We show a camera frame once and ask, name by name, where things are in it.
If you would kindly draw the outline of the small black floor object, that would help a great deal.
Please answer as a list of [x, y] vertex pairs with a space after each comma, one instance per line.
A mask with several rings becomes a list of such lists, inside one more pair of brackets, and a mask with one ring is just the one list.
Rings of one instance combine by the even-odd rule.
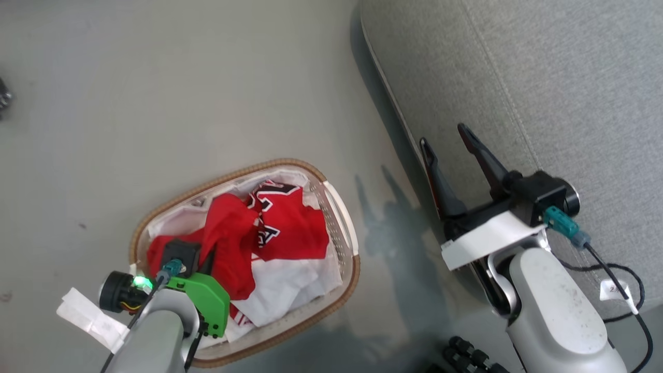
[[7, 109], [13, 100], [13, 94], [10, 92], [5, 81], [0, 78], [0, 121], [3, 120]]

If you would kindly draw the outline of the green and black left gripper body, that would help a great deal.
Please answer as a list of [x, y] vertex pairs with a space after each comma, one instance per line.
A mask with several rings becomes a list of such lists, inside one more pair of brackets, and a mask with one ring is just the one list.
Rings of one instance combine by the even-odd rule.
[[229, 318], [230, 297], [219, 282], [211, 276], [214, 253], [201, 262], [200, 243], [171, 239], [164, 246], [161, 264], [179, 260], [180, 273], [172, 276], [166, 288], [182, 291], [196, 306], [205, 324], [206, 337], [222, 338]]

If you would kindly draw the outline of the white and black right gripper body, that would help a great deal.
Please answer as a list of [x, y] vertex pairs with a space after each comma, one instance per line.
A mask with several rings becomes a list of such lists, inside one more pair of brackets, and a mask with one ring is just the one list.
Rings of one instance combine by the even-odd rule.
[[441, 245], [441, 257], [446, 267], [456, 270], [516, 246], [547, 250], [545, 227], [523, 222], [511, 211], [513, 204], [513, 197], [474, 210], [462, 210], [458, 200], [453, 206], [443, 204], [440, 218], [447, 241]]

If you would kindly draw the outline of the grey fabric sofa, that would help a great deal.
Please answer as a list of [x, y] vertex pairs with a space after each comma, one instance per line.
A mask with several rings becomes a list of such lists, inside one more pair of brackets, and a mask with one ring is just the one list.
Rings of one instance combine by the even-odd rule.
[[489, 186], [464, 123], [507, 170], [580, 196], [607, 261], [663, 306], [663, 0], [361, 0], [361, 29], [411, 144], [469, 208]]

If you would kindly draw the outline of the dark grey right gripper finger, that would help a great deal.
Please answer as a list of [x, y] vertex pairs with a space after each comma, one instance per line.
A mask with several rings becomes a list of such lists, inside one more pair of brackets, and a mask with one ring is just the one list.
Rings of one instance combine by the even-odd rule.
[[462, 217], [467, 212], [466, 205], [457, 198], [447, 182], [438, 165], [438, 157], [425, 137], [419, 140], [419, 148], [438, 216], [441, 220]]
[[478, 161], [479, 167], [487, 179], [491, 198], [510, 198], [512, 196], [512, 177], [518, 176], [520, 173], [507, 170], [469, 126], [463, 123], [458, 124], [458, 132], [467, 151]]

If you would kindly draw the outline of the white basket liner fabric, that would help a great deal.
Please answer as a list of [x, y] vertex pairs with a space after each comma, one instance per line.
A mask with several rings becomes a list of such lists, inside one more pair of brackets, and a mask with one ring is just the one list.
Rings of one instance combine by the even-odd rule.
[[141, 242], [149, 243], [160, 235], [190, 234], [203, 227], [215, 198], [229, 193], [246, 200], [254, 188], [267, 180], [298, 185], [305, 193], [313, 193], [319, 184], [319, 179], [312, 173], [294, 165], [263, 168], [230, 180], [216, 182], [152, 218], [144, 229], [146, 238]]

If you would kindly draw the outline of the wicker-rimmed white laundry basket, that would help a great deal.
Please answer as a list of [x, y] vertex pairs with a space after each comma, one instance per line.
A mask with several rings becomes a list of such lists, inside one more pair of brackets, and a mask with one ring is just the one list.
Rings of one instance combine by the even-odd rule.
[[289, 312], [279, 321], [251, 331], [234, 346], [224, 344], [199, 350], [193, 360], [193, 366], [196, 368], [222, 367], [289, 340], [341, 309], [353, 295], [358, 284], [361, 261], [358, 255], [357, 234], [350, 213], [341, 196], [326, 177], [315, 166], [299, 159], [275, 159], [240, 168], [235, 172], [227, 173], [189, 189], [152, 210], [138, 224], [131, 238], [128, 246], [130, 264], [137, 264], [137, 268], [141, 272], [147, 271], [146, 254], [151, 242], [148, 226], [154, 220], [180, 206], [189, 205], [213, 191], [227, 191], [234, 183], [258, 182], [259, 179], [266, 179], [269, 173], [300, 173], [310, 182], [312, 193], [318, 199], [325, 215], [330, 239], [338, 255], [342, 286], [328, 295], [318, 297], [307, 305]]

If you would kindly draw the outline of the red jersey with white lettering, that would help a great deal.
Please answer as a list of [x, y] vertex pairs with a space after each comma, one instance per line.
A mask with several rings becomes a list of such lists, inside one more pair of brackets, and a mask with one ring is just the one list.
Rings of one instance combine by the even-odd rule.
[[300, 186], [274, 180], [262, 182], [247, 197], [225, 193], [214, 198], [197, 231], [157, 236], [147, 252], [152, 278], [174, 239], [199, 244], [199, 264], [213, 255], [211, 276], [231, 300], [246, 300], [256, 288], [252, 257], [321, 260], [329, 243], [324, 213], [305, 205]]

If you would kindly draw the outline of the white clothing item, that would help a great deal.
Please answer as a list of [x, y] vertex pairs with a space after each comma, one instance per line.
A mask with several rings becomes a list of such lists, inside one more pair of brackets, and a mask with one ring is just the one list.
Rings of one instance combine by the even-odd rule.
[[235, 342], [342, 285], [333, 243], [329, 243], [325, 256], [319, 260], [266, 262], [253, 254], [252, 271], [255, 289], [248, 299], [230, 304], [223, 341]]

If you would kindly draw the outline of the white paper tag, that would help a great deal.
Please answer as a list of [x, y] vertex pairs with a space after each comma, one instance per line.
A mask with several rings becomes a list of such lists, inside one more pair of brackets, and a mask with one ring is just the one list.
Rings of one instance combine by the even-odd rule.
[[112, 354], [116, 354], [123, 347], [129, 333], [125, 324], [104, 314], [76, 288], [71, 288], [62, 297], [62, 304], [57, 308], [56, 314], [95, 338]]

